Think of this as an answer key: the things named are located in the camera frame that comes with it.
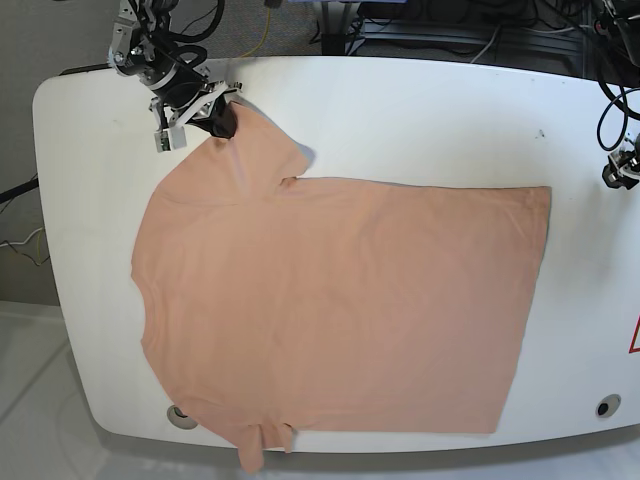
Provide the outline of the robot arm left side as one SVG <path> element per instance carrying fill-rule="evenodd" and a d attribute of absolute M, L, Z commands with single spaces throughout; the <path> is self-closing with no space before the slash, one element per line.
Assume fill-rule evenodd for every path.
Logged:
<path fill-rule="evenodd" d="M 600 20 L 602 27 L 612 27 L 616 30 L 613 38 L 619 38 L 626 50 L 629 62 L 639 66 L 639 2 L 638 1 L 604 1 L 604 13 Z M 614 95 L 604 81 L 601 69 L 597 68 L 597 83 L 609 99 L 596 127 L 596 137 L 600 147 L 608 153 L 607 164 L 603 168 L 602 178 L 612 189 L 624 187 L 631 190 L 639 184 L 639 134 L 628 129 L 630 120 L 639 120 L 639 113 L 629 106 L 629 95 L 639 91 L 639 87 L 626 89 L 622 85 L 622 76 L 617 66 L 604 54 L 603 61 L 619 77 L 620 93 Z M 608 112 L 616 107 L 623 113 L 623 122 L 619 138 L 607 147 L 601 139 L 601 127 Z"/>

